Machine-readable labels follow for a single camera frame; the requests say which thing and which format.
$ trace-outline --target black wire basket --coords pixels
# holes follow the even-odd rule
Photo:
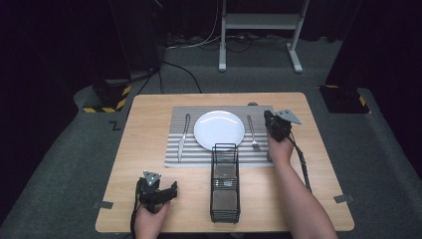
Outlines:
[[[234,143],[216,143],[211,157],[211,220],[237,223],[240,216],[238,147]]]

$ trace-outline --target white cable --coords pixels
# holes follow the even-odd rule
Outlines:
[[[215,38],[215,39],[213,39],[213,40],[211,40],[211,41],[209,41],[209,42],[208,42],[208,40],[209,40],[209,39],[212,37],[212,35],[214,34],[215,27],[217,26],[217,19],[218,19],[218,7],[219,7],[219,6],[218,6],[218,1],[219,1],[219,0],[217,0],[217,8],[216,8],[216,11],[215,11],[214,27],[212,28],[211,34],[208,36],[208,38],[207,38],[205,41],[203,41],[203,42],[201,42],[201,43],[198,43],[198,44],[189,45],[189,46],[168,47],[168,48],[166,48],[165,50],[176,49],[176,48],[192,48],[192,47],[199,47],[199,46],[202,46],[202,45],[208,44],[208,43],[213,42],[213,41],[215,41],[216,39],[218,39],[218,38]]]

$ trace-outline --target white plate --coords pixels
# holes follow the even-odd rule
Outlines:
[[[209,112],[198,119],[193,129],[196,140],[212,150],[215,143],[238,145],[245,135],[242,121],[229,112]]]

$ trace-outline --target striped placemat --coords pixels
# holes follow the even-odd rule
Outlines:
[[[196,121],[204,114],[213,111],[226,111],[236,115],[245,127],[245,136],[238,145],[240,166],[273,166],[267,161],[267,134],[265,128],[264,111],[273,110],[268,106],[244,107],[175,107],[173,108],[170,132],[168,135],[167,151],[164,165],[167,167],[210,167],[211,150],[201,146],[195,139],[193,129]],[[181,162],[178,162],[178,142],[183,136],[185,116],[190,114],[190,124],[183,147]],[[252,148],[252,133],[249,128],[247,116],[251,116],[255,130],[255,140],[260,150]]]

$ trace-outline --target cable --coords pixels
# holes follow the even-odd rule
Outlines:
[[[301,161],[301,166],[302,166],[302,173],[304,174],[305,185],[307,186],[310,192],[313,192],[313,190],[311,189],[310,179],[308,177],[307,163],[305,162],[304,153],[296,145],[295,137],[293,136],[292,132],[291,132],[291,136],[292,137],[288,136],[288,140],[293,144],[296,151],[298,152],[299,160]]]
[[[229,48],[229,47],[227,47],[227,46],[226,46],[226,49],[227,49],[228,51],[230,51],[230,52],[233,52],[233,53],[243,53],[243,52],[248,51],[248,50],[252,47],[252,42],[253,42],[253,40],[252,40],[249,36],[247,36],[246,38],[249,40],[249,45],[248,45],[245,49],[243,49],[243,50],[241,50],[241,51],[235,51],[235,50],[233,50],[233,49],[230,49],[230,48]]]
[[[210,43],[212,43],[212,42],[214,42],[214,41],[216,41],[216,40],[218,40],[218,39],[220,39],[221,38],[221,36],[218,36],[218,37],[216,37],[215,39],[213,39],[213,40],[211,40],[211,41],[209,41],[208,43],[207,43],[207,45],[209,45]],[[218,45],[218,47],[217,48],[214,48],[214,49],[206,49],[206,48],[203,48],[202,46],[199,46],[198,48],[200,48],[200,49],[202,49],[202,50],[204,50],[204,51],[209,51],[209,52],[211,52],[211,51],[217,51],[218,49],[220,49],[220,43],[218,42],[218,43],[215,43],[214,45]]]
[[[149,80],[151,79],[151,77],[154,75],[155,73],[152,73],[149,75],[148,79],[146,79],[145,83],[143,84],[143,86],[140,88],[140,90],[137,92],[136,95],[139,95],[140,92],[143,90],[143,88],[145,88],[146,84],[148,84]]]
[[[136,219],[136,212],[137,212],[137,210],[140,207],[140,203],[139,203],[139,205],[137,205],[137,200],[139,198],[139,193],[140,193],[140,189],[139,189],[139,186],[138,186],[138,183],[137,183],[136,184],[136,189],[134,191],[133,211],[132,211],[132,214],[130,216],[130,235],[132,236],[132,238],[136,238],[135,231],[134,231],[134,222],[135,222],[135,219]]]
[[[175,67],[175,68],[179,68],[179,69],[187,72],[193,78],[193,80],[195,81],[195,84],[196,84],[196,87],[198,88],[199,93],[202,94],[202,91],[201,91],[201,88],[199,87],[198,81],[196,80],[195,76],[193,76],[192,73],[190,73],[188,70],[186,70],[182,67],[176,66],[174,64],[171,64],[171,63],[168,63],[168,62],[165,62],[165,61],[162,61],[162,63],[165,63],[165,64],[170,65],[170,66]]]
[[[217,5],[217,7],[216,7],[216,11],[215,11],[214,26],[213,26],[213,28],[212,28],[211,34],[208,36],[208,38],[207,38],[205,41],[203,41],[203,42],[201,42],[201,43],[198,43],[198,44],[189,45],[189,46],[168,47],[168,48],[166,48],[165,50],[176,49],[176,48],[193,48],[193,47],[198,47],[198,46],[202,46],[202,45],[208,44],[208,40],[209,40],[209,39],[212,37],[212,35],[214,34],[215,27],[217,26],[218,13],[219,13],[219,11],[218,11],[218,9],[219,9],[219,4],[218,4],[219,0],[216,0],[216,2],[217,2],[217,4],[216,4],[216,5]]]
[[[158,77],[159,77],[159,90],[161,91],[162,94],[164,94],[164,84],[162,83],[160,72],[158,72]]]
[[[179,36],[169,36],[167,38],[167,44],[168,45],[174,45],[174,46],[168,47],[170,49],[180,48],[180,47],[185,46],[185,44],[196,45],[196,44],[199,44],[201,42],[202,42],[202,39],[198,39],[198,40],[189,39],[189,40],[186,40],[183,37],[179,37]]]
[[[149,70],[149,73],[147,73],[145,75],[142,75],[142,76],[139,76],[139,77],[135,77],[132,80],[130,80],[130,82],[135,82],[135,81],[140,81],[140,80],[143,80],[143,79],[147,79],[147,78],[151,77],[154,74],[155,74],[155,72],[153,70],[152,71]]]
[[[278,37],[278,38],[275,38],[276,40],[274,42],[260,43],[260,42],[257,41],[259,39],[254,40],[254,44],[253,45],[255,45],[255,46],[275,46],[275,45],[285,44],[286,42],[288,42],[290,40],[288,38]]]
[[[240,4],[242,3],[242,0],[239,0],[238,5],[236,7],[236,13],[239,13]]]
[[[114,10],[112,8],[111,0],[108,0],[108,6],[111,9],[111,14],[112,14],[112,18],[114,20],[114,25],[115,25],[115,28],[117,29],[118,41],[120,42],[120,47],[123,50],[124,49],[123,40],[121,39],[120,28],[118,27],[117,20],[115,19],[115,13],[114,13]],[[124,50],[122,52],[123,52],[123,56],[124,56],[124,62],[125,62],[126,69],[127,69],[128,72],[130,72],[129,65],[127,63],[128,60],[127,60],[126,52]]]

